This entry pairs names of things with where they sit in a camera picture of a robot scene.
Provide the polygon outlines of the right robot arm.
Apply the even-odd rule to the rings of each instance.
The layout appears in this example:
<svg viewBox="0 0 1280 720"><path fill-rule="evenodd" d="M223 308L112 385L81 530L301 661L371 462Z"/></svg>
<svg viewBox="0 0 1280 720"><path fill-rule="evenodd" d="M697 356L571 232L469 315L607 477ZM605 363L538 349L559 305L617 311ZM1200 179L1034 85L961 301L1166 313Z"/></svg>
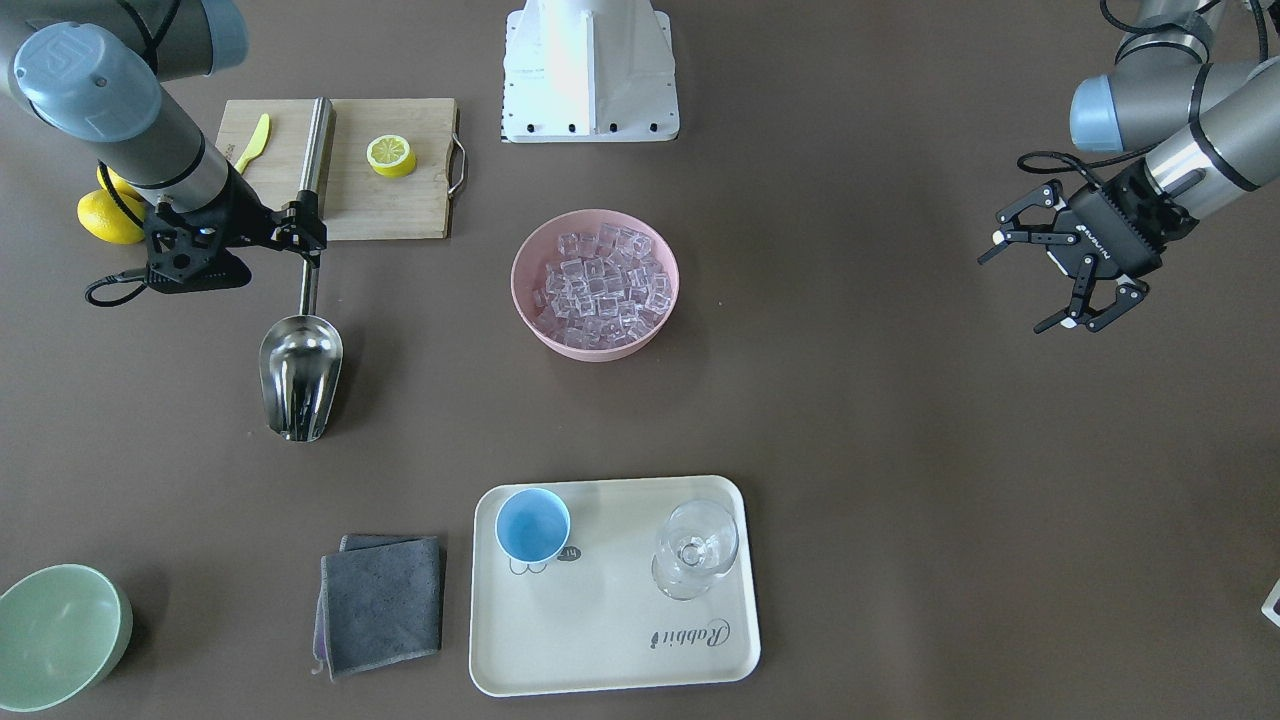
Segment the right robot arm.
<svg viewBox="0 0 1280 720"><path fill-rule="evenodd" d="M317 183L332 104L315 106L297 199L273 210L164 86L237 67L248 47L233 1L3 4L3 92L82 142L141 197L124 215L142 234L146 263L106 284L238 288L251 273L234 250L257 246L298 254L303 297L314 297L326 247Z"/></svg>

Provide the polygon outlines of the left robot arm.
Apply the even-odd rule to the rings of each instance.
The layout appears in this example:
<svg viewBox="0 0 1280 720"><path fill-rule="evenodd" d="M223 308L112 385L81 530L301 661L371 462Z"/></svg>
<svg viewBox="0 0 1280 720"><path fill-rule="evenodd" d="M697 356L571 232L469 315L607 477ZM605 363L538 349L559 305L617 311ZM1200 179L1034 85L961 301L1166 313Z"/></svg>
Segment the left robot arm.
<svg viewBox="0 0 1280 720"><path fill-rule="evenodd" d="M1073 96L1075 152L1048 152L1046 182L1002 209L987 263L1041 247L1073 282L1066 306L1038 324L1102 331L1143 301L1165 249L1279 174L1279 69L1268 50L1275 1L1249 3L1254 61L1215 63L1222 1L1143 1L1114 69Z"/></svg>

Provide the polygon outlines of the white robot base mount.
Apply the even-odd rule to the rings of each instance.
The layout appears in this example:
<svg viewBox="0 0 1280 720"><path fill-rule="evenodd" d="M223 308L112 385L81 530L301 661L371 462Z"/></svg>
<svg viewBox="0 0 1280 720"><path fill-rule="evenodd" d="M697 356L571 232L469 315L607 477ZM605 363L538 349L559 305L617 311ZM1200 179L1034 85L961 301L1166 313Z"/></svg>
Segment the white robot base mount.
<svg viewBox="0 0 1280 720"><path fill-rule="evenodd" d="M527 1L504 23L507 143L678 137L669 15L649 1Z"/></svg>

